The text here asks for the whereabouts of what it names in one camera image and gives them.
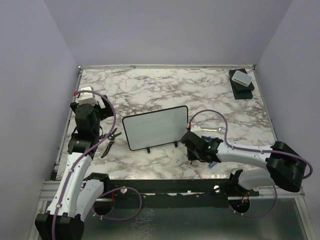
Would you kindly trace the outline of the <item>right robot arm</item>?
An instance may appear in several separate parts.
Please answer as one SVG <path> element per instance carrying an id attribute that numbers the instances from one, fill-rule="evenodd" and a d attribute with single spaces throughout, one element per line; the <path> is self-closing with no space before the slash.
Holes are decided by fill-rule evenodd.
<path id="1" fill-rule="evenodd" d="M 187 148 L 190 161 L 206 163 L 240 163 L 256 169 L 241 171 L 230 182 L 229 189 L 240 196 L 247 190 L 265 186 L 278 186 L 292 193 L 300 191 L 307 163 L 283 142 L 271 146 L 245 147 L 229 144 L 219 138 L 202 138 L 192 131 L 183 135 L 180 142 Z"/>

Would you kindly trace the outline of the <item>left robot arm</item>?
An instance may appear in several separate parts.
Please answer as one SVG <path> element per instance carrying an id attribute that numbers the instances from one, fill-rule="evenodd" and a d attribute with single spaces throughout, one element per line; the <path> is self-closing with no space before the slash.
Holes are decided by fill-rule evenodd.
<path id="1" fill-rule="evenodd" d="M 43 240 L 80 240 L 94 201 L 110 193 L 110 184 L 99 179 L 89 180 L 89 188 L 81 191 L 85 173 L 103 141 L 101 121 L 116 115 L 106 95 L 102 101 L 104 107 L 94 99 L 70 104 L 76 126 L 68 143 L 66 167 L 51 204 L 45 213 L 35 218 L 36 229 Z"/>

